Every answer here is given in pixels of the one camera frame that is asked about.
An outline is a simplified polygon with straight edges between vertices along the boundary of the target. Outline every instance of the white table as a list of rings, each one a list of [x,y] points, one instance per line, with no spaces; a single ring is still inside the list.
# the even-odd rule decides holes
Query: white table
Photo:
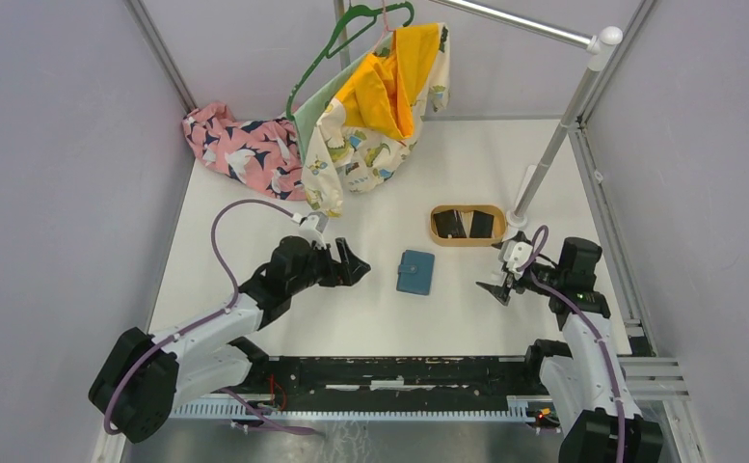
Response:
[[[345,237],[372,270],[354,287],[312,287],[291,310],[250,336],[270,355],[472,356],[522,355],[536,339],[562,340],[544,297],[514,294],[503,307],[477,280],[498,268],[493,248],[443,248],[431,241],[429,212],[439,204],[495,204],[507,209],[525,169],[541,156],[556,121],[428,122],[412,157],[388,183],[346,193],[344,215],[325,235]],[[222,303],[231,291],[212,254],[209,228],[226,204],[261,198],[251,189],[196,164],[175,231],[150,331],[182,322]],[[279,202],[308,213],[305,203]],[[569,143],[559,151],[528,213],[528,236],[549,225],[545,254],[558,259],[566,236],[599,242]],[[262,205],[231,211],[218,230],[224,257],[239,282],[267,261],[278,241],[297,234],[282,214]],[[437,256],[430,296],[397,292],[397,265],[406,249]],[[629,344],[606,263],[596,289],[610,304],[615,345]]]

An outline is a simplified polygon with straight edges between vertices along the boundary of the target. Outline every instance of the clothes hanger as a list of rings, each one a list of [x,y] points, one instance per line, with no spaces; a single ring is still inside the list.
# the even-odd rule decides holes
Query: clothes hanger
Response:
[[[371,8],[368,8],[365,5],[355,5],[349,8],[346,14],[344,14],[343,17],[340,18],[340,20],[337,22],[337,25],[334,27],[334,32],[332,32],[332,37],[329,39],[329,43],[326,45],[325,48],[323,48],[320,54],[317,55],[317,58],[314,60],[314,63],[312,63],[311,66],[308,67],[308,69],[306,70],[306,73],[303,74],[303,77],[300,78],[300,81],[292,89],[292,93],[289,94],[289,99],[286,101],[286,117],[290,121],[294,121],[294,115],[292,114],[292,103],[295,100],[295,95],[297,95],[298,91],[300,91],[300,88],[303,87],[303,84],[306,83],[306,81],[314,72],[314,70],[317,69],[317,66],[320,64],[320,62],[322,62],[325,59],[331,59],[340,50],[348,46],[349,43],[351,43],[357,37],[362,35],[363,32],[370,29],[371,26],[377,23],[377,17],[380,14],[382,14],[384,11],[393,12],[393,11],[401,10],[401,9],[406,9],[408,10],[408,13],[409,13],[408,20],[405,21],[405,23],[403,23],[403,27],[406,27],[410,25],[412,21],[414,21],[414,5],[412,5],[411,2],[395,3],[393,5],[386,6],[385,9],[378,8],[376,10],[372,10]],[[348,25],[349,22],[351,22],[352,20],[358,17],[370,17],[371,22],[363,26],[362,29],[360,29],[358,33],[353,35],[349,40],[345,41],[344,43],[339,45],[337,48],[332,50],[332,46],[337,41],[337,38],[340,37],[340,34],[342,33],[343,29]]]

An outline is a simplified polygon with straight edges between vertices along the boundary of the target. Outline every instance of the hanging clothes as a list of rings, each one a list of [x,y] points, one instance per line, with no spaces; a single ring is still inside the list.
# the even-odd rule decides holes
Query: hanging clothes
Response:
[[[208,169],[271,198],[306,198],[297,136],[287,119],[239,123],[224,103],[214,102],[188,114],[182,127],[193,154]]]
[[[449,34],[445,24],[397,29],[365,55],[318,118],[304,158],[307,201],[330,216],[349,191],[369,191],[411,154],[428,102],[448,102]]]

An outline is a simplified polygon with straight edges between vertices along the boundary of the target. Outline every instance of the item in basket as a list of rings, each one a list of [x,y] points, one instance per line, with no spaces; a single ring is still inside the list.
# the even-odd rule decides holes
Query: item in basket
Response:
[[[437,226],[437,235],[442,238],[465,238],[465,226],[462,223],[462,214],[458,210],[450,209],[434,214],[434,224]]]
[[[397,272],[397,290],[409,294],[427,296],[431,293],[431,278],[434,275],[434,255],[407,250],[402,253]]]
[[[473,218],[470,219],[470,235],[468,237],[493,238],[494,216],[481,210],[474,210]]]

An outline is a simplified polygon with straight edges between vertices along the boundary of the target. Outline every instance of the pink cloth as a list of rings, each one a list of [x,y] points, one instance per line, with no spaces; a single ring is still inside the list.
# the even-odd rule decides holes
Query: pink cloth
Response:
[[[306,199],[297,134],[287,119],[238,123],[224,103],[214,102],[191,112],[181,125],[207,168],[272,198]]]

